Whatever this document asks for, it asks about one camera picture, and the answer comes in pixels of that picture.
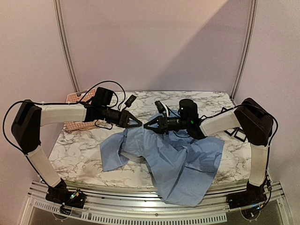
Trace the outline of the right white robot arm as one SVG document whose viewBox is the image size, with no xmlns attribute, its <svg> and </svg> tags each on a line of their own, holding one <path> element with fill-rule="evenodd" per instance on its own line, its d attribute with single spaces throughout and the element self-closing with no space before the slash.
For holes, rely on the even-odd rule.
<svg viewBox="0 0 300 225">
<path fill-rule="evenodd" d="M 252 185 L 243 193 L 242 200 L 246 204 L 253 204 L 260 198 L 261 192 L 258 187 L 267 178 L 270 144 L 278 130 L 278 122 L 273 115 L 252 98 L 247 98 L 237 106 L 208 117 L 200 117 L 197 104 L 187 98 L 179 101 L 179 115 L 174 117 L 167 116 L 169 109 L 160 101 L 155 102 L 155 105 L 160 115 L 143 127 L 158 134 L 186 130 L 190 137 L 201 140 L 222 131 L 241 128 L 251 148 L 248 182 Z"/>
</svg>

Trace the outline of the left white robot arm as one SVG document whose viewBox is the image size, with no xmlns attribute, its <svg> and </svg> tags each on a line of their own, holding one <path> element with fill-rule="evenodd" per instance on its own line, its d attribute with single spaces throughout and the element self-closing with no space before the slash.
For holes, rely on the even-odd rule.
<svg viewBox="0 0 300 225">
<path fill-rule="evenodd" d="M 120 128 L 142 126 L 142 122 L 126 109 L 115 110 L 111 105 L 115 92 L 100 85 L 100 82 L 94 85 L 96 93 L 87 101 L 82 98 L 74 103 L 38 103 L 29 99 L 18 101 L 21 106 L 11 126 L 11 133 L 17 143 L 9 141 L 9 144 L 22 152 L 42 181 L 52 188 L 51 195 L 59 203 L 66 203 L 70 194 L 63 188 L 64 181 L 51 165 L 41 146 L 41 127 L 95 120 L 102 120 Z"/>
</svg>

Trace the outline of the blue shirt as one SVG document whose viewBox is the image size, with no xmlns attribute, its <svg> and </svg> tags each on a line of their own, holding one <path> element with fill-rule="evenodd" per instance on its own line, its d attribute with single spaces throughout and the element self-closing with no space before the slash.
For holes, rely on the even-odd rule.
<svg viewBox="0 0 300 225">
<path fill-rule="evenodd" d="M 202 140 L 159 135 L 144 127 L 127 128 L 100 144 L 103 171 L 125 166 L 122 153 L 143 157 L 153 175 L 158 194 L 171 204 L 194 207 L 211 186 L 220 166 L 224 141 L 209 136 Z"/>
</svg>

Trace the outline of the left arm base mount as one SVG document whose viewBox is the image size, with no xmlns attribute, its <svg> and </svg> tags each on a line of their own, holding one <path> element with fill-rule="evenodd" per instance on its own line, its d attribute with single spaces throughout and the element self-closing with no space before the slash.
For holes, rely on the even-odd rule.
<svg viewBox="0 0 300 225">
<path fill-rule="evenodd" d="M 56 186 L 48 187 L 45 199 L 53 203 L 83 209 L 86 194 L 80 189 L 77 189 L 76 191 L 68 190 L 66 183 L 61 179 Z"/>
</svg>

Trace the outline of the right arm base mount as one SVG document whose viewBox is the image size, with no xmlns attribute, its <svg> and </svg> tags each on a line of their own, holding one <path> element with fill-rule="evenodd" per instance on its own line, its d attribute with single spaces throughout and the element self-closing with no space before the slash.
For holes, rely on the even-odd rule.
<svg viewBox="0 0 300 225">
<path fill-rule="evenodd" d="M 252 185 L 248 181 L 245 191 L 228 194 L 226 196 L 226 202 L 229 204 L 230 209 L 262 203 L 262 205 L 257 208 L 258 210 L 261 210 L 269 203 L 271 192 L 272 186 L 268 181 L 260 186 Z"/>
</svg>

